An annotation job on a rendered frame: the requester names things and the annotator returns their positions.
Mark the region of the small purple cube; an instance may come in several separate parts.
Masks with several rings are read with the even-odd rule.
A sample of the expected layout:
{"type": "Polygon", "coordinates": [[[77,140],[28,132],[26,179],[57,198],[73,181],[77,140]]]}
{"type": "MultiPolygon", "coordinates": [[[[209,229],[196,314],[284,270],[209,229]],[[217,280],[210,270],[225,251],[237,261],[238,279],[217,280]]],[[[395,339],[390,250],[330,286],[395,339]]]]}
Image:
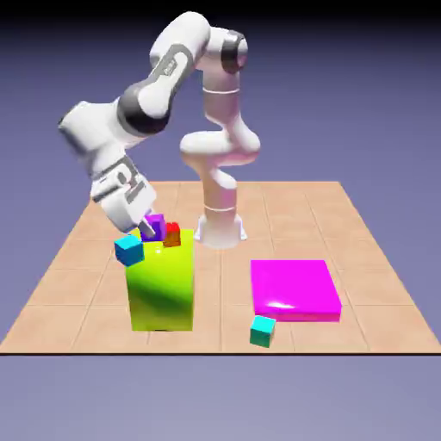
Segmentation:
{"type": "Polygon", "coordinates": [[[144,219],[148,221],[148,223],[155,230],[155,236],[152,238],[144,238],[140,235],[141,240],[143,242],[152,242],[152,241],[163,241],[165,239],[166,234],[166,222],[163,214],[146,214],[144,219]]]}

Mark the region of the small blue cube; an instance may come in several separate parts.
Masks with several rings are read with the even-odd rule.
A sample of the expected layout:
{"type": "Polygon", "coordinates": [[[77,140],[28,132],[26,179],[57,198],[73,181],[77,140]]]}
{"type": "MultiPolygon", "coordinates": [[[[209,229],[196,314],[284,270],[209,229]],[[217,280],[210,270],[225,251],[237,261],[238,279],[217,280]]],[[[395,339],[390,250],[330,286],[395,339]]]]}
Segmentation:
{"type": "Polygon", "coordinates": [[[144,247],[142,241],[128,234],[115,241],[115,257],[124,266],[132,266],[144,260],[144,247]]]}

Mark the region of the large magenta box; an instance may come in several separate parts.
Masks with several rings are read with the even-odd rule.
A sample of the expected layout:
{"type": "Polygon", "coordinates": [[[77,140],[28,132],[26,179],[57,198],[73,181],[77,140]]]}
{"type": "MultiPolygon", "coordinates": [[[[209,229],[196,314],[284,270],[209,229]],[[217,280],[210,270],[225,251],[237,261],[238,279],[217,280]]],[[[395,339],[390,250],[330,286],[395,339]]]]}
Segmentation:
{"type": "Polygon", "coordinates": [[[251,261],[254,313],[284,322],[337,322],[341,301],[323,260],[251,261]]]}

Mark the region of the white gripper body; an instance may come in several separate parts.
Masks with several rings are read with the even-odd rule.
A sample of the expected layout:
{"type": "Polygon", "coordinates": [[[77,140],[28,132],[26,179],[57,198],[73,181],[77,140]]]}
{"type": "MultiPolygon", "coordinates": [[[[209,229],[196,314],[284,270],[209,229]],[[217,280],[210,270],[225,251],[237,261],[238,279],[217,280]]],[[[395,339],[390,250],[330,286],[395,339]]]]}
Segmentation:
{"type": "Polygon", "coordinates": [[[92,182],[90,197],[120,232],[128,233],[152,210],[157,194],[143,176],[132,185],[123,174],[108,174],[92,182]]]}

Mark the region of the large yellow-green box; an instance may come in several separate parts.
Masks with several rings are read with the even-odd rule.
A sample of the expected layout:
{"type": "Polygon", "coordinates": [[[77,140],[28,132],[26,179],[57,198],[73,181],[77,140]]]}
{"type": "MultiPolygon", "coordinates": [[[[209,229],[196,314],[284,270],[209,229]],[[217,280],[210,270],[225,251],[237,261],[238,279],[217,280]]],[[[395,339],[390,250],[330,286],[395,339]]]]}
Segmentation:
{"type": "Polygon", "coordinates": [[[190,331],[194,316],[193,231],[181,245],[146,242],[144,260],[126,268],[128,303],[135,331],[190,331]]]}

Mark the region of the small red cube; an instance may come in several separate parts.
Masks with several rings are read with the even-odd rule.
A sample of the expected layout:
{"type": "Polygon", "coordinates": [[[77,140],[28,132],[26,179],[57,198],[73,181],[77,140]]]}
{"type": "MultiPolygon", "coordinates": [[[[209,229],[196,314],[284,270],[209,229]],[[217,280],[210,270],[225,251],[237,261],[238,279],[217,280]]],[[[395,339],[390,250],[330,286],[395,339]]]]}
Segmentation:
{"type": "Polygon", "coordinates": [[[163,240],[164,247],[181,245],[181,229],[177,222],[166,223],[166,234],[163,240]]]}

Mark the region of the small teal cube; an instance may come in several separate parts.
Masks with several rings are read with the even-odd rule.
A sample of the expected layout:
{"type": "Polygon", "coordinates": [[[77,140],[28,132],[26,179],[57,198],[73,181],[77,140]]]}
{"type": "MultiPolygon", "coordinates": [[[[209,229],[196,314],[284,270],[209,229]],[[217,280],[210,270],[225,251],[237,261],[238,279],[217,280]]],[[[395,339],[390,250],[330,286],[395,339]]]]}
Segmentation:
{"type": "Polygon", "coordinates": [[[250,328],[250,343],[269,348],[275,325],[276,321],[274,319],[255,315],[250,328]]]}

